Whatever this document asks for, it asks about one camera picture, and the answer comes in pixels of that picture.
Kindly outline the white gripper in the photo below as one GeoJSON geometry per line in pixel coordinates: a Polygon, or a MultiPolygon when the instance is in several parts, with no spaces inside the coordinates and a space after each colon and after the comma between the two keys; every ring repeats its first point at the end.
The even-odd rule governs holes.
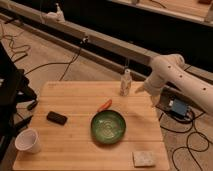
{"type": "Polygon", "coordinates": [[[166,82],[159,77],[148,77],[144,84],[135,90],[135,93],[147,91],[151,96],[160,95],[166,82]]]}

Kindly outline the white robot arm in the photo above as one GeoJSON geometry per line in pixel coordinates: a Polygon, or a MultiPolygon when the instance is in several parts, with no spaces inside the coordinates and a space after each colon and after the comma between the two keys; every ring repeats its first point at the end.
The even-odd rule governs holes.
{"type": "Polygon", "coordinates": [[[153,105],[160,100],[163,87],[167,82],[174,84],[187,97],[206,113],[213,114],[213,85],[187,73],[183,66],[185,60],[180,54],[159,55],[150,60],[151,74],[136,93],[146,91],[153,105]]]}

